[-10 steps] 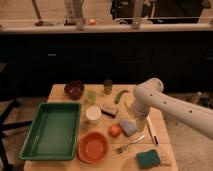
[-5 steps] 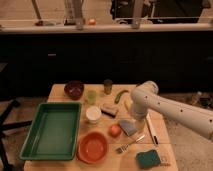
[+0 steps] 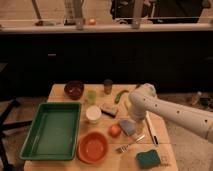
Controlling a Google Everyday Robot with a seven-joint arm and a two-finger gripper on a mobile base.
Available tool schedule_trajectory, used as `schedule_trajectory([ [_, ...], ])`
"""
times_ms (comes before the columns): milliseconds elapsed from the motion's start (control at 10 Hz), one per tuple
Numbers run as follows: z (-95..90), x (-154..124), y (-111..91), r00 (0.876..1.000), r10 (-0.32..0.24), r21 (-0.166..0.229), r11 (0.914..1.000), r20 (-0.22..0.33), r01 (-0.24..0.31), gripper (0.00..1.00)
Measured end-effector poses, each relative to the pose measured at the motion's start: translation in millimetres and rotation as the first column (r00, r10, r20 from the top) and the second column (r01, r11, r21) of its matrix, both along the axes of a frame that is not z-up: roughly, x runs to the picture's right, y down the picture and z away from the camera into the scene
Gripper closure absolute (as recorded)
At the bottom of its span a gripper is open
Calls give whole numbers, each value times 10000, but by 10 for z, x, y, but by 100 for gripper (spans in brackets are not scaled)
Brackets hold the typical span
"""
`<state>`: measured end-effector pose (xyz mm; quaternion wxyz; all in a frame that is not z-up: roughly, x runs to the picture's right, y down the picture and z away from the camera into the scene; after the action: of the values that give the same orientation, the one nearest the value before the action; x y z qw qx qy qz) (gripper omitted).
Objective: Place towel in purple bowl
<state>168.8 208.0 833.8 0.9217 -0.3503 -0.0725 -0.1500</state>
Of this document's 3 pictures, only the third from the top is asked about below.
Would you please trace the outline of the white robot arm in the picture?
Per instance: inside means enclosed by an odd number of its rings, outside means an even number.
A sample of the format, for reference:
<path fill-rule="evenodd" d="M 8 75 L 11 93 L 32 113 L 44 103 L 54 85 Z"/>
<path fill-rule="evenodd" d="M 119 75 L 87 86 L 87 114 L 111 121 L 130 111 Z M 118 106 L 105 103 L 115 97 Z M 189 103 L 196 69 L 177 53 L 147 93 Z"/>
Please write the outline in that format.
<path fill-rule="evenodd" d="M 130 111 L 141 117 L 155 113 L 213 144 L 213 112 L 161 100 L 152 84 L 145 83 L 129 94 Z"/>

